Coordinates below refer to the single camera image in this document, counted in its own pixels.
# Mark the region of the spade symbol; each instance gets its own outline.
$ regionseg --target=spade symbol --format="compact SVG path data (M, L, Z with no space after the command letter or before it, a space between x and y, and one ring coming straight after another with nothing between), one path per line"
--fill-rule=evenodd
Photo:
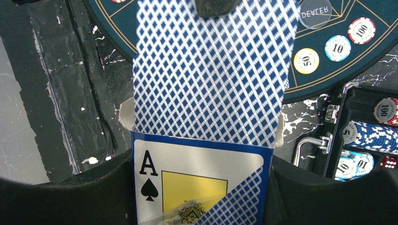
M153 185L151 179L148 178L148 180L145 182L145 184L141 188L141 194L143 196L148 196L146 198L147 201L154 202L153 198L156 198L159 196L158 190L156 189L155 185Z

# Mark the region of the gold line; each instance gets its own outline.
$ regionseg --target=gold line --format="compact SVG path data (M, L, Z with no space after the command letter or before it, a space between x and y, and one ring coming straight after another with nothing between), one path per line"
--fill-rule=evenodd
M333 24L329 24L328 26L321 27L321 28L316 29L316 30L314 30L314 31L311 31L311 32L309 32L309 33L306 33L306 34L303 34L303 35L301 35L301 36L298 36L298 37L296 37L295 39L304 37L304 36L306 36L306 35L309 35L309 34L312 34L312 33L314 33L314 32L317 32L317 31L323 30L323 29L325 29L325 28L328 28L328 27L330 27L330 26L333 26L333 25L339 24L339 23L341 23L341 22L344 22L344 21L347 19L348 15L350 14L351 9L352 9L352 7L353 7L354 5L355 5L355 4L352 4L352 5L351 5L350 11L348 11L347 15L345 16L345 18L344 18L342 21L339 21L339 22L333 23Z
M315 85L321 83L321 82L317 82L317 81L319 81L319 80L327 81L327 80L329 80L329 79L331 79L331 78L333 78L333 77L339 75L340 73L346 71L347 69L349 69L350 67L352 67L353 65L355 65L357 61L363 59L363 58L367 55L367 53L371 52L371 51L372 51L373 49L375 49L384 39L386 39L387 36L397 27L397 25L398 25L397 21L398 21L398 19L396 19L395 22L393 23L394 27L392 27L392 28L390 27L389 29L387 29L387 30L380 36L380 38L379 38L377 41L375 41L367 50L365 50L362 54L360 54L359 56L357 56L357 57L356 57L355 59L353 59L351 62L347 63L344 67L341 67L340 69L338 69L338 70L336 70L336 71L334 71L334 72L332 72L332 73L330 73L330 74L328 74L328 75L326 75L326 76L324 76L324 77L321 77L321 78L319 78L319 79L317 79L317 80L315 80L315 81L312 81L312 82L310 82L310 83L306 83L305 85L301 85L301 86L296 87L296 88L289 88L289 89L287 89L287 91L285 91L285 93L292 93L292 92L296 92L296 91L299 91L299 90L303 90L303 89L306 89L306 88L313 87L313 86L315 86Z
M116 26L116 24L113 22L113 20L111 18L109 18L108 13L105 11L104 6L102 5L102 2L100 0L95 0L95 2L97 3L97 6L99 8L99 10L102 12L102 14L104 15L105 19L108 21L109 25L111 25L111 27L113 28L113 30L116 32L116 34L122 39L122 41L128 46L130 47L131 50L133 50L133 52L137 53L136 51L136 47L126 38L126 36L119 30L119 28Z
M296 81L296 75L294 74L294 68L293 68L293 64L291 63L291 60L290 60L290 67L291 67L291 71L293 72L294 82L296 84L295 87L298 87L297 81Z
M333 18L333 19L329 20L328 22L333 21L333 20L336 20L336 19L338 19L338 18L341 18L341 16L336 17L336 18ZM308 29L308 28L305 28L304 30L297 31L296 34L299 34L299 33L304 32L304 31L306 31L306 30L309 30L309 29Z
M129 2L129 3L127 3L126 5L124 5L123 7L121 7L119 10L117 10L116 12L114 12L112 15L109 16L109 18L111 18L112 16L114 16L116 13L120 12L122 9L126 8L126 7L127 7L130 3L132 3L132 2L134 2L134 0L131 1L131 2Z
M371 12L373 15L375 15L377 18L379 18L379 20L381 20L385 25L387 25L387 27L390 27L390 25L388 25L384 20L382 20L378 15L376 15L376 13L374 13L372 10L370 10L368 7L366 7L362 2L360 2L359 0L356 0L357 3L361 4L363 7L365 7L365 9L369 10L369 12Z
M340 14L335 10L335 8L333 8L333 6L332 6L332 9L333 9L333 11L335 11L335 13L336 13L337 15L340 15Z
M347 7L348 7L348 5L350 4L350 2L351 2L351 0L348 0L348 2L347 2L347 5L345 6L345 8L344 8L344 11L343 11L343 13L342 14L344 14L345 13L345 11L347 10Z

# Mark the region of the metal latch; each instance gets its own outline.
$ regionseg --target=metal latch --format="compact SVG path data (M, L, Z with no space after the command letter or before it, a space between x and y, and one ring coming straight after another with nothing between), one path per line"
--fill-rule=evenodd
M325 122L336 124L339 110L339 105L329 105L328 109L326 110Z
M322 154L329 154L330 148L332 147L332 142L333 142L333 135L329 132L326 133L325 136L320 136L320 139L314 137L305 137L301 139L297 143L296 153L293 159L293 165L299 166L300 157L301 157L301 148L303 147L304 144L306 143L315 144L319 149L322 150Z

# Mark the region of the red dice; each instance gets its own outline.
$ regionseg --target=red dice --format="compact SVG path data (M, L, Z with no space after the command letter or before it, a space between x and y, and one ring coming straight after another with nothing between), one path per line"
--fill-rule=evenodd
M391 156L386 156L382 163L380 163L379 169L394 169L395 167L397 167L397 159Z

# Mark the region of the dealer button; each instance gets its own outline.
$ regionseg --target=dealer button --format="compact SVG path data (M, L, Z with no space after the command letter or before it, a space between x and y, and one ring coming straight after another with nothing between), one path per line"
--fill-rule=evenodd
M329 0L304 0L301 3L300 22L309 29L325 26L332 16Z

